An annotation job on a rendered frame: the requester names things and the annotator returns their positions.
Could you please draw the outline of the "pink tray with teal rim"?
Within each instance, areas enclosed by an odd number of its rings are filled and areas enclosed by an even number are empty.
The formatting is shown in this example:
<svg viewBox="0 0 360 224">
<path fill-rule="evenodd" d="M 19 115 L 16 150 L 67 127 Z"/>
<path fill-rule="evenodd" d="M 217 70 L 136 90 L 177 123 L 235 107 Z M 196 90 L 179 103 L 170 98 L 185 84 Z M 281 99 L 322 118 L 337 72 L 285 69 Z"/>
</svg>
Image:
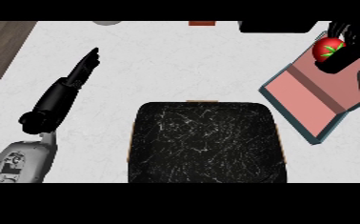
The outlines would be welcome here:
<svg viewBox="0 0 360 224">
<path fill-rule="evenodd" d="M 313 46 L 258 91 L 312 144 L 319 144 L 347 114 L 360 108 L 360 59 L 337 74 L 316 66 Z"/>
</svg>

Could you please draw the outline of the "cardboard box with dark inside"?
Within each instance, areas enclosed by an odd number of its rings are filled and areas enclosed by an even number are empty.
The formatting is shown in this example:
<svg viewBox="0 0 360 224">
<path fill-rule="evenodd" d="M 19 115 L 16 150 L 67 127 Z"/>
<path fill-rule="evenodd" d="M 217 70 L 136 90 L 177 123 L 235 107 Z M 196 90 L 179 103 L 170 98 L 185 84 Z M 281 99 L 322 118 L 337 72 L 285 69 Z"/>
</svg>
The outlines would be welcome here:
<svg viewBox="0 0 360 224">
<path fill-rule="evenodd" d="M 137 110 L 132 183 L 285 183 L 273 114 L 253 102 L 149 102 Z"/>
</svg>

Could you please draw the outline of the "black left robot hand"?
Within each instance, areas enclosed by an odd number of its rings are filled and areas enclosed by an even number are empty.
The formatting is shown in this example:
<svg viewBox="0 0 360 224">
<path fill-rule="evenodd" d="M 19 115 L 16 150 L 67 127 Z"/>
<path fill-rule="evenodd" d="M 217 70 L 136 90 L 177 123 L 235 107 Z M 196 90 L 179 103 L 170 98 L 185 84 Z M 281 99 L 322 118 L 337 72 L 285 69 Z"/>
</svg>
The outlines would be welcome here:
<svg viewBox="0 0 360 224">
<path fill-rule="evenodd" d="M 95 48 L 78 61 L 70 75 L 61 77 L 46 90 L 33 111 L 18 119 L 25 133 L 39 134 L 58 129 L 75 102 L 78 91 L 101 65 L 99 57 L 99 49 Z"/>
</svg>

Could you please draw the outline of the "black appliance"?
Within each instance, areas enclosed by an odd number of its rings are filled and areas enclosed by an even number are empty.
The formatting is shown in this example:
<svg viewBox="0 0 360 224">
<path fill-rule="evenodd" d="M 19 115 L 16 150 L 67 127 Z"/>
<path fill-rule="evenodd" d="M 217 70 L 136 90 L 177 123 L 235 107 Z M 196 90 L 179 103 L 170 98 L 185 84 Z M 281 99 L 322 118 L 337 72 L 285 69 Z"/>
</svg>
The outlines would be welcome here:
<svg viewBox="0 0 360 224">
<path fill-rule="evenodd" d="M 307 33 L 316 21 L 247 20 L 239 22 L 244 33 Z"/>
</svg>

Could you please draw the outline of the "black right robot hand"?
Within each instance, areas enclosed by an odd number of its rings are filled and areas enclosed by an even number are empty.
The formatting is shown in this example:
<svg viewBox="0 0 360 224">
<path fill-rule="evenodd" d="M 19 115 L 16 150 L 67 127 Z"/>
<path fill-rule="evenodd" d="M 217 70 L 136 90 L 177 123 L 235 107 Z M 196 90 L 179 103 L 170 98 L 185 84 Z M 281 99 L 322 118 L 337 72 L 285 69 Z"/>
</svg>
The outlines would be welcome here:
<svg viewBox="0 0 360 224">
<path fill-rule="evenodd" d="M 332 21 L 328 27 L 328 37 L 345 38 L 345 46 L 315 65 L 326 73 L 338 73 L 360 59 L 360 21 Z"/>
</svg>

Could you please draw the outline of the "red tomato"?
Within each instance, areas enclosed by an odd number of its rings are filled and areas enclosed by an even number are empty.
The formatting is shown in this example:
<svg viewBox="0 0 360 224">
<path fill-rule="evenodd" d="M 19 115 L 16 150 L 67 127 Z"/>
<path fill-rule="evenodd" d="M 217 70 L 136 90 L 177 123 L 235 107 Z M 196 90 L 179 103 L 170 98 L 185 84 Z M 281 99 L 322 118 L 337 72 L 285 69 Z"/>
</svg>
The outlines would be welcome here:
<svg viewBox="0 0 360 224">
<path fill-rule="evenodd" d="M 345 42 L 340 38 L 320 38 L 313 46 L 315 60 L 323 62 L 344 46 Z"/>
</svg>

